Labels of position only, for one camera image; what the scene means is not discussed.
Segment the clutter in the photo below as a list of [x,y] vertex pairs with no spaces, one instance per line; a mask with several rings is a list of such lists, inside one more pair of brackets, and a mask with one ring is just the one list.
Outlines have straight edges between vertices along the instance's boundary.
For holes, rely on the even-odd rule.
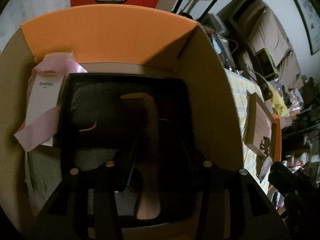
[[279,93],[277,93],[277,91],[274,89],[273,86],[270,85],[269,87],[272,92],[272,98],[271,98],[272,107],[274,108],[274,110],[277,112],[279,116],[288,117],[289,111],[286,105],[284,104],[283,98],[279,95]]
[[204,26],[207,26],[215,30],[219,35],[227,36],[229,34],[228,29],[221,21],[218,15],[209,13],[201,22]]
[[306,134],[295,134],[291,137],[282,140],[282,155],[301,155],[303,153],[310,153],[313,144]]
[[320,165],[318,165],[316,183],[317,183],[317,184],[320,183]]
[[320,154],[313,154],[310,157],[310,163],[320,162]]
[[228,40],[209,27],[205,27],[205,29],[223,66],[230,71],[235,70],[236,64],[233,61],[232,52],[228,46]]
[[33,68],[27,88],[27,114],[15,133],[23,149],[28,152],[39,144],[53,146],[58,131],[60,88],[70,73],[86,70],[74,61],[72,53],[52,53]]
[[292,105],[292,103],[290,101],[289,92],[287,92],[285,90],[284,86],[282,86],[282,98],[283,98],[283,101],[284,101],[284,104],[286,105],[286,107],[289,108]]
[[307,79],[307,82],[302,87],[302,97],[305,107],[309,107],[316,99],[317,94],[319,94],[318,87],[312,77]]
[[287,104],[290,117],[295,116],[297,114],[300,114],[300,111],[303,109],[303,99],[300,95],[300,92],[298,89],[291,90],[289,93],[287,93],[289,97],[289,102]]
[[299,157],[295,157],[295,155],[290,155],[287,158],[288,168],[303,166],[308,162],[308,158],[309,158],[308,153],[303,153]]
[[320,118],[320,107],[311,108],[309,111],[309,118],[312,122],[317,122]]
[[283,166],[288,167],[288,161],[287,160],[284,160],[281,163],[283,164]]

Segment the wall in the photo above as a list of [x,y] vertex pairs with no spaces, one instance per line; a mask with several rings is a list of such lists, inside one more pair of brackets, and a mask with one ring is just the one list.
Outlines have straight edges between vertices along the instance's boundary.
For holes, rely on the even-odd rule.
[[[189,0],[183,0],[180,9]],[[303,25],[300,13],[293,0],[263,0],[274,11],[286,31],[293,48],[296,52],[298,62],[303,74],[312,76],[316,82],[320,82],[320,51],[311,55],[307,33]],[[197,19],[209,5],[211,0],[200,0],[194,7],[193,2],[187,7],[186,12]],[[218,0],[210,13],[219,12],[230,0]]]

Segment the table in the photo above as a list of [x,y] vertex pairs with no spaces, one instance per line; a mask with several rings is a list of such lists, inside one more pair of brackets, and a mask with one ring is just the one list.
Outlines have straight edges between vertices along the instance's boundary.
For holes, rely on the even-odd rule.
[[269,182],[268,177],[270,173],[270,169],[266,174],[263,181],[260,183],[257,177],[257,163],[259,162],[259,158],[252,150],[250,150],[247,146],[244,145],[244,136],[247,128],[247,115],[249,111],[248,99],[249,94],[256,92],[260,98],[264,101],[262,97],[262,93],[260,87],[253,83],[252,81],[240,76],[237,73],[231,72],[228,69],[225,69],[227,74],[233,99],[235,101],[236,110],[239,118],[239,126],[242,137],[242,150],[243,150],[243,167],[249,171],[249,173],[253,176],[253,178],[257,181],[259,186],[263,189],[263,191],[267,194]]

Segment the framed picture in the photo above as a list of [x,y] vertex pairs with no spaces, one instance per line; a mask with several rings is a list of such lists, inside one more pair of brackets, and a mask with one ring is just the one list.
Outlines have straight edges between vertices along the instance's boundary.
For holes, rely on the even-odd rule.
[[311,55],[320,49],[320,10],[317,0],[294,0],[305,26]]

